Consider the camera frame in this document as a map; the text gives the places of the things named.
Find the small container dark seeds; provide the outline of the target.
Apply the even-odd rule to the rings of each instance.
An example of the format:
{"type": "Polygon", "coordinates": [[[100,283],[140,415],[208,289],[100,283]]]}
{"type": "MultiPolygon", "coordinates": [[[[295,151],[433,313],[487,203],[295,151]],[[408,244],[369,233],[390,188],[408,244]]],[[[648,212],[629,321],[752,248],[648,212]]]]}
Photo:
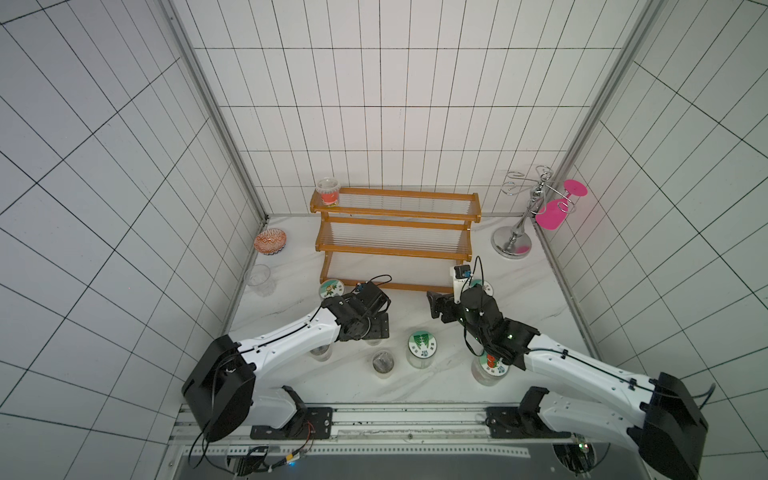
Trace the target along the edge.
{"type": "Polygon", "coordinates": [[[309,352],[309,354],[314,360],[318,362],[325,362],[329,360],[332,355],[332,345],[328,344],[328,345],[317,347],[315,349],[312,349],[309,352]]]}

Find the small container red seeds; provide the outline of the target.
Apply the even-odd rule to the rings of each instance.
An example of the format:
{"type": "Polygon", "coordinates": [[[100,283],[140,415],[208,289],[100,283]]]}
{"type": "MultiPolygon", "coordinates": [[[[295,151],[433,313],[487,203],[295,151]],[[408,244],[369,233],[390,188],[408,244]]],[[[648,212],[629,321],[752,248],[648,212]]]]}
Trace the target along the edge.
{"type": "Polygon", "coordinates": [[[341,183],[334,177],[325,177],[316,183],[316,192],[325,206],[334,206],[339,203],[340,190],[341,183]]]}

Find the small container brown seeds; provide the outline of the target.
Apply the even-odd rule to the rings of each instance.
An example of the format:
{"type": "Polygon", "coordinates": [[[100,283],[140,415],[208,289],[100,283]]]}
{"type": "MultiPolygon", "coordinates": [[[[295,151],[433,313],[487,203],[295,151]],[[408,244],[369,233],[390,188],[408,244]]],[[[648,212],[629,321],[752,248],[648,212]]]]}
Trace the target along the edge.
{"type": "Polygon", "coordinates": [[[374,374],[380,379],[389,378],[395,368],[395,358],[390,351],[380,350],[371,359],[374,374]]]}

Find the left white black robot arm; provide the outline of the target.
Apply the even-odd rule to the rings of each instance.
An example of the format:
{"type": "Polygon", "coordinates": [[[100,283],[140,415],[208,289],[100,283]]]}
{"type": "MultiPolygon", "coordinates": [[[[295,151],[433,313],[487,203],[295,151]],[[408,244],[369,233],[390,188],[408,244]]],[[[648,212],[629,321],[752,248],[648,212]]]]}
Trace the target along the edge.
{"type": "Polygon", "coordinates": [[[294,439],[304,434],[308,408],[289,386],[259,389],[269,372],[336,342],[389,337],[390,298],[368,281],[321,301],[302,318],[258,337],[234,341],[227,334],[207,347],[181,393],[202,439],[217,442],[243,424],[294,439]]]}

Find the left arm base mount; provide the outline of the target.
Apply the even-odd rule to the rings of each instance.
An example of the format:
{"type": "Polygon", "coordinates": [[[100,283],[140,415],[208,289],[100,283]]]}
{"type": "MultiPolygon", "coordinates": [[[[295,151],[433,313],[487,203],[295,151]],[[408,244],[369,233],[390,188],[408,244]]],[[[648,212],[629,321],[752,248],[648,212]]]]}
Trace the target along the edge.
{"type": "Polygon", "coordinates": [[[253,426],[252,440],[326,440],[331,437],[334,409],[331,407],[308,407],[299,411],[280,429],[268,426],[253,426]]]}

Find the orange wooden two-tier shelf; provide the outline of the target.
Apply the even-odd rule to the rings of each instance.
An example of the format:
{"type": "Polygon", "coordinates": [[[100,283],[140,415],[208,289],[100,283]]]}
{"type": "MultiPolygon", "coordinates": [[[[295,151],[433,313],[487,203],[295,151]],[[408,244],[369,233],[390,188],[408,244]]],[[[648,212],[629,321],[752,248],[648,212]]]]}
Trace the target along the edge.
{"type": "Polygon", "coordinates": [[[476,193],[342,187],[333,205],[318,191],[309,209],[321,216],[315,250],[324,254],[322,282],[335,253],[452,261],[473,257],[471,228],[482,218],[476,193]]]}

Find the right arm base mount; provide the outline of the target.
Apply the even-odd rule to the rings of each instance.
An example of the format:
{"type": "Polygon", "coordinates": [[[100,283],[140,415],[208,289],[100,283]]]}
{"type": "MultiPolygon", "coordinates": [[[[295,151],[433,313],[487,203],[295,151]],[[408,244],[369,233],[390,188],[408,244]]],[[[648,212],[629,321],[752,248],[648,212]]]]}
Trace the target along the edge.
{"type": "Polygon", "coordinates": [[[493,439],[568,439],[568,432],[556,432],[534,416],[521,415],[515,406],[485,409],[485,425],[493,439]]]}

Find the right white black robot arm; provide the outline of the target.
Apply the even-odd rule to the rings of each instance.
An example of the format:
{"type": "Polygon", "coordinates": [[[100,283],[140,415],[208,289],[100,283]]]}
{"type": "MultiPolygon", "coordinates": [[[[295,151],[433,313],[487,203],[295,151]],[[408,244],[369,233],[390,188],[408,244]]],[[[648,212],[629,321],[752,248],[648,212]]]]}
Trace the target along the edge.
{"type": "Polygon", "coordinates": [[[459,296],[430,292],[430,314],[459,323],[497,362],[548,377],[582,399],[532,386],[513,424],[527,435],[576,434],[637,452],[669,479],[696,479],[709,430],[702,407],[679,378],[633,373],[572,350],[538,329],[503,316],[480,286],[459,296]]]}

